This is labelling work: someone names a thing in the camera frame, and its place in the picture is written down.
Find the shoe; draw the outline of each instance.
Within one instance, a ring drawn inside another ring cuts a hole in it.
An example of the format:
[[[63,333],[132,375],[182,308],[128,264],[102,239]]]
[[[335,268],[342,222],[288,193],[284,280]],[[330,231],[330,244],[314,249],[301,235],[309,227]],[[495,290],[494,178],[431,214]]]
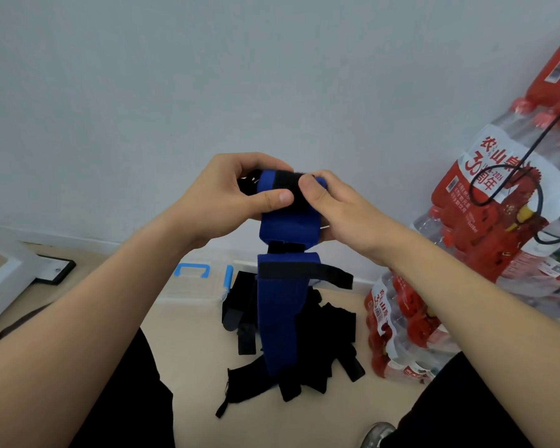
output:
[[[363,439],[361,448],[378,448],[380,446],[380,442],[385,439],[388,434],[393,433],[395,430],[396,428],[394,426],[390,423],[386,423],[385,421],[374,424],[373,428],[369,430]]]

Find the black cable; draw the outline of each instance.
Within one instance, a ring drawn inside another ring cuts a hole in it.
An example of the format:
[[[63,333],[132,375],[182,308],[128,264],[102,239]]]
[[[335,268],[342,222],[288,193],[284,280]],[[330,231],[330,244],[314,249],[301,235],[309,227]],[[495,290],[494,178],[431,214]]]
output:
[[[550,132],[550,130],[552,130],[552,128],[560,121],[560,113],[552,120],[552,122],[544,129],[544,131],[541,133],[541,135],[538,136],[537,140],[535,140],[533,142],[533,144],[531,145],[531,147],[529,148],[529,150],[527,151],[527,153],[523,156],[523,158],[514,166],[512,165],[492,165],[492,166],[487,166],[486,168],[484,168],[483,170],[481,170],[480,172],[478,172],[477,175],[475,175],[475,177],[471,180],[471,182],[469,183],[469,200],[471,203],[473,203],[476,206],[479,207],[483,207],[483,206],[487,206],[489,203],[491,203],[492,201],[494,201],[494,198],[496,197],[496,195],[498,193],[500,193],[502,191],[502,189],[508,184],[508,182],[512,179],[512,177],[515,175],[515,173],[521,169],[521,167],[523,166],[524,162],[527,160],[527,158],[529,158],[529,156],[532,154],[532,152],[538,147],[539,143],[542,142],[542,140],[545,138],[545,136]],[[489,172],[491,170],[494,170],[496,168],[512,168],[510,174],[506,177],[506,179],[504,179],[504,181],[500,184],[500,187],[498,187],[496,189],[495,192],[492,193],[491,196],[489,196],[485,201],[483,201],[482,203],[480,203],[479,201],[477,201],[477,198],[475,198],[475,195],[473,194],[474,191],[474,184],[477,181],[477,179],[479,179],[479,177],[484,174],[485,172]],[[532,170],[532,167],[529,167],[526,169],[526,171],[521,174],[519,176],[519,178],[515,179],[521,179],[523,176],[528,175],[528,173]],[[531,180],[533,180],[533,183],[536,185],[536,189],[538,191],[538,207],[537,210],[535,211],[535,213],[538,216],[541,216],[541,212],[542,209],[544,207],[544,191],[541,187],[541,185],[539,184],[539,182],[529,174],[529,177]],[[541,240],[539,238],[539,233],[535,233],[535,235],[533,236],[533,238],[535,239],[535,241],[538,244],[542,244],[542,245],[553,245],[553,244],[559,244],[560,243],[560,238],[556,239],[556,240]]]

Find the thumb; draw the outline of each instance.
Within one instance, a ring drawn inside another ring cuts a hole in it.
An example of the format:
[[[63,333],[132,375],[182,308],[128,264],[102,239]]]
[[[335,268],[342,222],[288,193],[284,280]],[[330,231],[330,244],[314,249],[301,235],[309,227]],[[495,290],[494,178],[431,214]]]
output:
[[[311,174],[303,174],[301,176],[299,188],[307,202],[323,216],[326,216],[337,203],[332,198],[332,195],[328,193],[328,190],[321,187],[320,183]]]
[[[276,209],[290,206],[294,201],[294,196],[290,190],[277,189],[268,190],[249,198],[249,217],[257,217],[264,212],[272,212]]]

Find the floor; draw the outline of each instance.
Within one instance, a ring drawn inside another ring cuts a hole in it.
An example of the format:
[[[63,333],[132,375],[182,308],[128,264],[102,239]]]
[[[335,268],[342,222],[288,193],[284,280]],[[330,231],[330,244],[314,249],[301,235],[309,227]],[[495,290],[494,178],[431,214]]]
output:
[[[31,285],[0,316],[0,331],[46,303],[55,301],[104,261],[105,256],[67,248],[31,245],[37,253],[73,259],[75,270],[56,287]],[[358,359],[367,374],[356,383],[334,362],[328,391],[303,393],[284,403],[270,390],[241,404],[230,404],[222,419],[215,417],[224,400],[227,368],[243,366],[254,357],[240,357],[236,334],[225,331],[216,305],[157,302],[142,324],[162,381],[174,393],[174,426],[178,446],[336,447],[357,448],[376,421],[397,424],[423,386],[380,379],[370,367],[362,297],[322,290],[325,301],[357,313]]]

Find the forearm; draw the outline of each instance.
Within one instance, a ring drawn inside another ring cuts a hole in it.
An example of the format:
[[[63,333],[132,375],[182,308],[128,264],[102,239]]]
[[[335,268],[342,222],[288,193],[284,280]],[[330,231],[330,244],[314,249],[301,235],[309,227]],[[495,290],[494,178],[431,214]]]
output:
[[[68,445],[190,249],[180,232],[156,218],[0,341],[0,446]]]
[[[389,266],[433,308],[535,446],[560,446],[560,324],[395,227]]]

